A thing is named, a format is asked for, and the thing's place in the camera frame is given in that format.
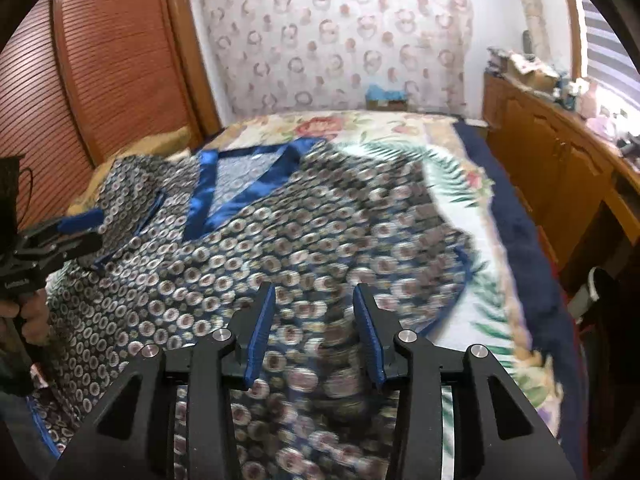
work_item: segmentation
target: bed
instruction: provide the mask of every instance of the bed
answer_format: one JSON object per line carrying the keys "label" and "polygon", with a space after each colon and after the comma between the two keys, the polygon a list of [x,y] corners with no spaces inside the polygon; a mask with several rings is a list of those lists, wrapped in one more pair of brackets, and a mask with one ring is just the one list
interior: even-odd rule
{"label": "bed", "polygon": [[[328,140],[332,150],[347,155],[381,160],[410,155],[420,160],[439,214],[469,236],[473,257],[465,270],[465,290],[450,309],[441,310],[446,315],[437,323],[412,317],[408,322],[414,324],[408,328],[441,346],[466,349],[482,343],[491,349],[558,436],[582,478],[584,403],[572,321],[563,309],[561,290],[537,243],[534,225],[484,141],[463,121],[352,111],[281,114],[236,123],[181,163],[185,174],[199,171],[190,192],[191,205],[196,203],[197,208],[185,219],[185,234],[197,239],[215,232],[225,218],[255,199],[252,193],[257,187],[262,186],[265,195],[283,182],[267,179],[271,186],[267,189],[263,177],[273,173],[287,153],[294,149],[300,155],[301,146],[308,150],[313,145],[310,140],[318,139]],[[155,196],[151,193],[146,199],[151,204]],[[442,399],[443,478],[448,479],[453,475],[454,453],[450,390],[443,389]],[[72,432],[65,428],[61,434],[60,428],[52,428],[50,402],[37,394],[33,408],[44,420],[44,439],[60,451]],[[91,402],[85,406],[90,411]],[[176,446],[176,471],[184,472],[180,465],[184,439],[178,439]],[[290,463],[293,458],[283,460]]]}

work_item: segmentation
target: black object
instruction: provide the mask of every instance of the black object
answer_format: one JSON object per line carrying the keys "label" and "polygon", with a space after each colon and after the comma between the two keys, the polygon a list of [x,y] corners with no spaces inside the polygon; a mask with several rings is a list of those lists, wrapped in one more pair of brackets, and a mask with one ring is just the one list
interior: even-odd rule
{"label": "black object", "polygon": [[575,479],[558,442],[485,346],[434,346],[403,330],[362,283],[353,307],[369,377],[382,390],[400,390],[387,480],[440,478],[443,384],[453,392],[455,479]]}
{"label": "black object", "polygon": [[145,346],[87,415],[50,480],[173,478],[180,384],[189,385],[189,478],[241,478],[228,390],[247,390],[258,377],[274,307],[275,288],[265,282],[251,307],[195,346]]}
{"label": "black object", "polygon": [[[102,247],[97,227],[103,222],[101,210],[83,215],[43,222],[12,237],[0,253],[0,299],[18,304],[43,288],[47,276],[74,258],[93,253]],[[0,374],[0,390],[25,396],[33,389],[31,365],[42,363],[43,348],[28,344],[22,337],[24,319],[18,315],[6,320],[5,341]]]}

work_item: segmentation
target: metal screw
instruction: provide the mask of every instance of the metal screw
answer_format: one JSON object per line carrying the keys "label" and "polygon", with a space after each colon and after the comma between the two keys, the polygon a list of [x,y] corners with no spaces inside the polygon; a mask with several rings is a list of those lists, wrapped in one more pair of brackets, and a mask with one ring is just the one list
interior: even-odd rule
{"label": "metal screw", "polygon": [[398,339],[403,343],[413,343],[418,339],[418,336],[413,330],[401,330],[398,332]]}
{"label": "metal screw", "polygon": [[216,341],[226,341],[231,337],[231,330],[229,330],[228,328],[219,328],[217,330],[214,330],[211,333],[211,336]]}
{"label": "metal screw", "polygon": [[489,355],[489,351],[486,349],[486,346],[483,345],[473,345],[471,347],[471,353],[479,358],[487,357]]}
{"label": "metal screw", "polygon": [[142,347],[142,357],[155,357],[158,355],[158,352],[160,351],[160,349],[158,348],[158,345],[146,345]]}

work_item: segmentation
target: navy blue blanket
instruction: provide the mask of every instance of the navy blue blanket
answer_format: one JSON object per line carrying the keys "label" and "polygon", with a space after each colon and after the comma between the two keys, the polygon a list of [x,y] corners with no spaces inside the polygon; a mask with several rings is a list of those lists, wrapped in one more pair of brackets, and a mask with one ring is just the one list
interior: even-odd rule
{"label": "navy blue blanket", "polygon": [[507,173],[476,129],[463,121],[454,125],[468,158],[495,182],[491,210],[506,248],[532,348],[553,357],[556,380],[562,384],[559,439],[579,479],[585,478],[586,403],[584,373],[576,345],[574,322],[564,307],[561,288],[538,243],[538,232],[514,193]]}

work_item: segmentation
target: wooden desk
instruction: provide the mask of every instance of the wooden desk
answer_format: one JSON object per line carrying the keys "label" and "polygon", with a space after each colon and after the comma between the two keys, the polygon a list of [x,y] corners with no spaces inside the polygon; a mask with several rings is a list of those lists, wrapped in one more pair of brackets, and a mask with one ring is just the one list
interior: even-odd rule
{"label": "wooden desk", "polygon": [[571,291],[620,238],[638,243],[640,174],[577,114],[504,79],[485,74],[484,82],[489,147]]}

